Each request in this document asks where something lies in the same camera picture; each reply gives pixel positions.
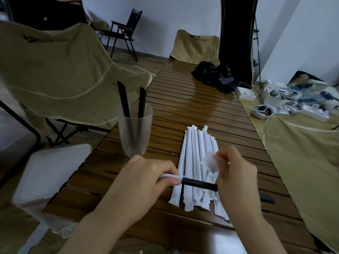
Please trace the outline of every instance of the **forearm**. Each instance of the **forearm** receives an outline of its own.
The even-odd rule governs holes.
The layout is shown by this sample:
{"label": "forearm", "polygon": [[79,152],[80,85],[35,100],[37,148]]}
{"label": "forearm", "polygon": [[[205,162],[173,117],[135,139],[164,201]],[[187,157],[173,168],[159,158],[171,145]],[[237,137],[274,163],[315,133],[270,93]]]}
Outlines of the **forearm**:
{"label": "forearm", "polygon": [[273,227],[262,216],[235,221],[233,225],[248,254],[286,254]]}
{"label": "forearm", "polygon": [[126,229],[122,219],[117,216],[112,216],[110,221],[104,221],[98,214],[90,213],[80,221],[59,254],[109,253]]}

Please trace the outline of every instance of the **frosted translucent cup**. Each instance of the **frosted translucent cup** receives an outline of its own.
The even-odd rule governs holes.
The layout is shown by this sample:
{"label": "frosted translucent cup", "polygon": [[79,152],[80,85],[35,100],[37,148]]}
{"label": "frosted translucent cup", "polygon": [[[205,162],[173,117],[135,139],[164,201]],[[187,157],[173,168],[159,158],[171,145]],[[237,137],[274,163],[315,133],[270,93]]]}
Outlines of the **frosted translucent cup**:
{"label": "frosted translucent cup", "polygon": [[144,117],[138,119],[139,102],[128,102],[130,118],[124,116],[121,104],[118,106],[119,134],[122,149],[127,157],[143,156],[150,142],[153,109],[146,103]]}

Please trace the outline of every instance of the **person's right hand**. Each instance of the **person's right hand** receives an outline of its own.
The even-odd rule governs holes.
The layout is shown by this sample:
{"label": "person's right hand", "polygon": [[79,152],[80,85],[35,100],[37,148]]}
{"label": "person's right hand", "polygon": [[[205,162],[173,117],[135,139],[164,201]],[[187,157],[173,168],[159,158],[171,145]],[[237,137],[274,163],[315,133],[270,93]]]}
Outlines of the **person's right hand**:
{"label": "person's right hand", "polygon": [[257,167],[244,160],[233,145],[220,149],[214,159],[219,164],[220,201],[231,222],[261,218]]}

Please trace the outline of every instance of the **hand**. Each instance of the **hand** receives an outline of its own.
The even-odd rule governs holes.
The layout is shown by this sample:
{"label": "hand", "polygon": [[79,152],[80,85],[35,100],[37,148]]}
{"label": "hand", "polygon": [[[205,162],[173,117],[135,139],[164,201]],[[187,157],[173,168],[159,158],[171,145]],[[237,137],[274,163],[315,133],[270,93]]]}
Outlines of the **hand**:
{"label": "hand", "polygon": [[244,160],[232,145],[219,150],[217,178],[220,201],[231,222],[262,218],[257,182],[257,167]]}
{"label": "hand", "polygon": [[179,175],[172,161],[135,155],[122,168],[94,213],[106,221],[117,216],[126,230],[148,212],[165,188],[180,184],[173,177],[159,180],[164,172]]}

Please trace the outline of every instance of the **slatted table top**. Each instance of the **slatted table top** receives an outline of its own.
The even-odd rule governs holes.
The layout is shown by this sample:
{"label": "slatted table top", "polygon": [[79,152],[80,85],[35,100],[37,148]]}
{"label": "slatted table top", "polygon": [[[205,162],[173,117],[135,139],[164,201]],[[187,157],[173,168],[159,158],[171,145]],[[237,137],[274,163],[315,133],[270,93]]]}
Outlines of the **slatted table top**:
{"label": "slatted table top", "polygon": [[[233,144],[258,168],[260,193],[275,205],[262,202],[262,213],[274,227],[288,253],[315,253],[313,239],[273,166],[236,94],[223,94],[191,75],[194,64],[168,61],[147,88],[153,107],[150,143],[144,158],[169,159],[178,164],[184,131],[208,126],[219,148]],[[45,212],[80,221],[95,209],[121,168],[128,162],[116,126],[54,196]],[[184,211],[168,203],[172,189],[159,197],[141,221],[126,234],[170,248],[195,253],[223,253],[230,224],[211,211],[195,207]]]}

